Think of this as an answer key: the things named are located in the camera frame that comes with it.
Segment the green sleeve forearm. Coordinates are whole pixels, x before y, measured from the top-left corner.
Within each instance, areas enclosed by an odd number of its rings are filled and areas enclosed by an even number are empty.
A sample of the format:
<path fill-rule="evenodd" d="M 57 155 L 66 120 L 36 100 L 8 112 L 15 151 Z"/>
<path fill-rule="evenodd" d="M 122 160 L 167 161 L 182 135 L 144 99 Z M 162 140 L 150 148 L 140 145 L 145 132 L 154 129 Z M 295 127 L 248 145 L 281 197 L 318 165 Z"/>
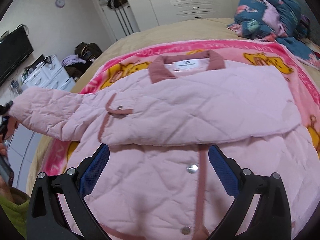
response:
<path fill-rule="evenodd" d="M 1 196 L 1 207 L 16 230 L 26 238 L 30 197 L 14 187 L 9 187 L 9 192 L 12 196 L 12 201 L 5 196 Z"/>

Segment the person's left hand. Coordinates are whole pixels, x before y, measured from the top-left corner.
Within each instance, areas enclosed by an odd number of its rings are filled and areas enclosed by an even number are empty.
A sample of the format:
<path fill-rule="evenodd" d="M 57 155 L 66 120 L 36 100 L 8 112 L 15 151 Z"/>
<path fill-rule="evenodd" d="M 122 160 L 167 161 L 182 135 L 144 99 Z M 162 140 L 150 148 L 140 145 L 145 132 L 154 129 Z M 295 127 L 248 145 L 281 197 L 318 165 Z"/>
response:
<path fill-rule="evenodd" d="M 8 161 L 7 146 L 5 140 L 13 135 L 17 128 L 17 121 L 14 118 L 5 116 L 1 123 L 1 196 L 10 202 L 14 202 L 11 194 L 11 185 L 14 172 Z"/>

